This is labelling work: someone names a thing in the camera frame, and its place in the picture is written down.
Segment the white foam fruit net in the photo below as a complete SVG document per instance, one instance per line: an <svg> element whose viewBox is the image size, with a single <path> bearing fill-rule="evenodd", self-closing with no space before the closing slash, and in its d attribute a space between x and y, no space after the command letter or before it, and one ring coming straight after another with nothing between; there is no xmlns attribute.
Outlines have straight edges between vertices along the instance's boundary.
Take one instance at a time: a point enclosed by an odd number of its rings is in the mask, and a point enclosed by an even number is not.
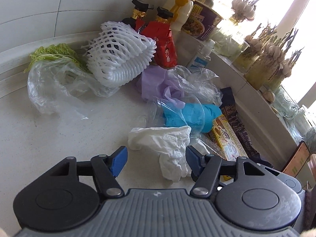
<svg viewBox="0 0 316 237"><path fill-rule="evenodd" d="M104 86L122 86L149 65L156 42L121 22L105 22L101 29L100 36L86 46L87 66Z"/></svg>

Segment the yellow food package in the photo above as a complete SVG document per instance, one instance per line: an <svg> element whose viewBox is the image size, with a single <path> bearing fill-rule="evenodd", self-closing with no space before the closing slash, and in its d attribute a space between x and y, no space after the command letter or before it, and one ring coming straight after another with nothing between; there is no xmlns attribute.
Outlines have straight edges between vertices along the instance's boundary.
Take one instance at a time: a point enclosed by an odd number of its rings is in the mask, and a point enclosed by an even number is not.
<svg viewBox="0 0 316 237"><path fill-rule="evenodd" d="M217 144L223 150L221 157L227 161L236 161L237 157L248 157L236 134L223 114L213 120L212 132Z"/></svg>

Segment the blue label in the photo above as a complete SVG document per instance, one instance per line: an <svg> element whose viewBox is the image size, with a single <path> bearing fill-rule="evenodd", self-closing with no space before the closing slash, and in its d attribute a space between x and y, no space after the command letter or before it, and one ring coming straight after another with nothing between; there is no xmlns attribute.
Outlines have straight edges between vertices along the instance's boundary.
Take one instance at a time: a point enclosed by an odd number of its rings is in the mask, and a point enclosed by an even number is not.
<svg viewBox="0 0 316 237"><path fill-rule="evenodd" d="M207 61L196 57L193 64L191 64L191 67L193 68L204 68L207 65Z"/></svg>

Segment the purple cloth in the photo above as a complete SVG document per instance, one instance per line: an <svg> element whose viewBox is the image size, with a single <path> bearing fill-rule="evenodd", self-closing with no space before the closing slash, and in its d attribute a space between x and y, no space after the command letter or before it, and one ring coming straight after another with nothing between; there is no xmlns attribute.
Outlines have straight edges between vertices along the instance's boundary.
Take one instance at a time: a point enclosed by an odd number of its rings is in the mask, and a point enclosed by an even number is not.
<svg viewBox="0 0 316 237"><path fill-rule="evenodd" d="M160 66L149 65L143 72L136 86L141 86L142 98L150 100L154 97L167 99L178 109L183 109L185 103L179 98L184 96L184 91L177 86L176 81L168 77L168 70Z"/></svg>

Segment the orange smartphone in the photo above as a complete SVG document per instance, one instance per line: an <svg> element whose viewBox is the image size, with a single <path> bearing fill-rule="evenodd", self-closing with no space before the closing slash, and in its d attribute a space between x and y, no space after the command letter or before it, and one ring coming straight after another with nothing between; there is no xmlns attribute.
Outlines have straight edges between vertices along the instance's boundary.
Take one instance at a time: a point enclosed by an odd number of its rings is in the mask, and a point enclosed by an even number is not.
<svg viewBox="0 0 316 237"><path fill-rule="evenodd" d="M296 151L292 155L292 157L287 162L286 166L282 170L282 173L285 173L289 176L296 177L300 172L307 159L310 156L310 152L304 141L301 141L298 145Z"/></svg>

